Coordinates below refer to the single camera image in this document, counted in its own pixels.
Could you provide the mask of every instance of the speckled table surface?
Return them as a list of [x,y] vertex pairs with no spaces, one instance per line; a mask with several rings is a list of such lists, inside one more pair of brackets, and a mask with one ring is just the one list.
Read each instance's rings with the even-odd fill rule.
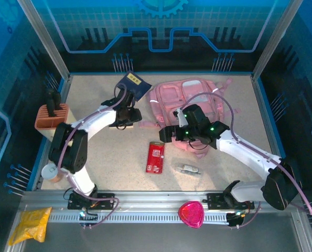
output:
[[[74,76],[67,98],[74,117],[79,120],[96,110],[100,103],[113,97],[113,89],[123,75]],[[140,75],[146,82],[156,85],[166,81],[204,78],[214,82],[226,81],[223,75]],[[233,83],[224,97],[233,108],[235,132],[263,150],[271,151],[259,111],[250,76],[231,76]],[[155,121],[146,99],[136,104],[143,120]],[[104,128],[88,143],[87,170],[100,190],[127,191],[204,191],[223,190],[234,180],[255,181],[259,176],[235,158],[210,149],[198,159],[166,144],[162,174],[145,173],[150,141],[159,141],[159,129],[139,128],[119,131]],[[200,176],[181,174],[174,170],[176,164],[185,163],[200,168]],[[56,184],[44,181],[42,189],[65,189],[69,184],[62,180]]]

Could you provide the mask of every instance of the dark blue notebook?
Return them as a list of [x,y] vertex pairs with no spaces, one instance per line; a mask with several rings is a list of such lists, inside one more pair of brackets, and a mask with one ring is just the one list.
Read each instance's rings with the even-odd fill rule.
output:
[[149,83],[146,83],[141,77],[131,71],[126,73],[120,83],[125,84],[126,88],[134,94],[136,102],[138,102],[152,87]]

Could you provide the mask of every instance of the yellow bag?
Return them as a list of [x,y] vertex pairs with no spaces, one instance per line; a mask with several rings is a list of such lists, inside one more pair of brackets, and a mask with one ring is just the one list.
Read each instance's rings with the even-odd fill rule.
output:
[[22,212],[20,222],[9,240],[9,246],[31,238],[43,243],[51,210],[52,207]]

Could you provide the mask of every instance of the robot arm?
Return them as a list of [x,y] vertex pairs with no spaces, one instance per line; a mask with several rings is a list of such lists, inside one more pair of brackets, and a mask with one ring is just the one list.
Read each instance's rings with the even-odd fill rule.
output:
[[159,132],[161,141],[171,142],[172,137],[176,137],[177,141],[200,140],[201,143],[238,159],[262,178],[257,182],[231,183],[224,190],[224,197],[227,198],[230,207],[245,201],[267,201],[276,209],[284,210],[298,194],[291,180],[276,166],[276,163],[299,181],[297,170],[281,157],[259,149],[236,134],[234,136],[230,128],[222,122],[211,123],[196,104],[182,111],[178,109],[174,114],[179,119],[179,125],[161,129]]
[[95,115],[88,120],[83,118],[72,124],[61,123],[56,128],[49,151],[49,159],[58,165],[62,148],[67,137],[77,125],[84,122],[73,135],[69,147],[66,149],[63,156],[61,167],[68,173],[70,182],[77,187],[78,191],[86,196],[92,196],[97,191],[97,187],[90,179],[85,167],[88,141],[108,125],[118,128],[141,121],[142,119],[140,111],[134,108],[134,96],[129,91],[126,92],[120,104],[112,109],[103,111],[116,104],[123,95],[124,90],[121,89],[117,97],[101,104],[97,111],[102,112],[95,113]]

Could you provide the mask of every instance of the pink triangular object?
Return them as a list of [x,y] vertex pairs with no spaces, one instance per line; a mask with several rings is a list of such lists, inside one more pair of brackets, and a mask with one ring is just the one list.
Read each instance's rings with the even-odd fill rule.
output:
[[202,204],[198,201],[186,202],[180,207],[178,214],[182,222],[192,228],[201,227],[205,217]]

